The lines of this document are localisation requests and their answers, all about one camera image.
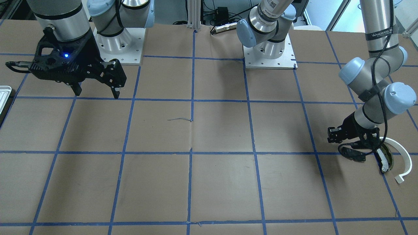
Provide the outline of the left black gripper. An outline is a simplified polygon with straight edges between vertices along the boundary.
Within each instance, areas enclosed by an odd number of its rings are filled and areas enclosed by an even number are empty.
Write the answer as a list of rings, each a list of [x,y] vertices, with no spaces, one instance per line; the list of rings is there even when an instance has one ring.
[[[342,144],[343,140],[356,137],[359,141]],[[354,116],[345,118],[342,125],[338,127],[328,127],[328,142],[339,143],[339,151],[357,151],[358,149],[376,151],[381,147],[379,128],[375,126],[372,129],[363,128],[356,122]]]

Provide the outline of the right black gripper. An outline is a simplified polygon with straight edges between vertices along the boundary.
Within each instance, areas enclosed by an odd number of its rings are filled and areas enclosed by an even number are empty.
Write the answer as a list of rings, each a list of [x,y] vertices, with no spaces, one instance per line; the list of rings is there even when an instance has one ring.
[[[118,59],[102,60],[91,29],[69,41],[59,41],[52,28],[44,28],[43,32],[30,73],[39,79],[66,83],[75,96],[81,95],[82,81],[96,79],[111,88],[115,99],[119,98],[127,76]]]

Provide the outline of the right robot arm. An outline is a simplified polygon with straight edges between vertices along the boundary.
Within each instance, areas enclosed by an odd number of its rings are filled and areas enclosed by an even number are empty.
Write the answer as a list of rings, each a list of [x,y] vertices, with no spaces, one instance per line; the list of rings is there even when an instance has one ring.
[[[139,52],[139,38],[129,29],[151,28],[153,0],[88,0],[88,13],[80,0],[29,0],[27,4],[43,28],[31,62],[16,62],[38,79],[62,82],[76,96],[80,83],[95,79],[119,98],[127,76],[126,54]]]

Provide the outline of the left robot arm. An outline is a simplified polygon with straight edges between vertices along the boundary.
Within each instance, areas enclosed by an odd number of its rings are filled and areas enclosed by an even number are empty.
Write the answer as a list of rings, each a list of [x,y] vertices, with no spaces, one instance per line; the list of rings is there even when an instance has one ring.
[[[369,59],[353,58],[339,77],[363,101],[362,108],[351,113],[342,125],[328,128],[328,142],[342,143],[357,137],[370,138],[378,125],[388,128],[388,120],[415,104],[415,91],[402,82],[386,78],[407,61],[406,50],[399,46],[392,0],[360,1]],[[262,0],[238,21],[236,32],[247,48],[262,44],[282,44],[295,18],[290,0]]]

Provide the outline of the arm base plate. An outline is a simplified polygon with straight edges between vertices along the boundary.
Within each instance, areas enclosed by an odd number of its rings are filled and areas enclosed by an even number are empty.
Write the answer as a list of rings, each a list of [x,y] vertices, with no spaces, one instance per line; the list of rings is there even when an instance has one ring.
[[[117,36],[105,37],[93,31],[102,60],[118,59],[122,65],[140,65],[145,33],[146,28],[124,28]]]
[[[298,68],[290,36],[284,41],[265,41],[255,47],[243,46],[245,66],[248,69],[295,70]]]

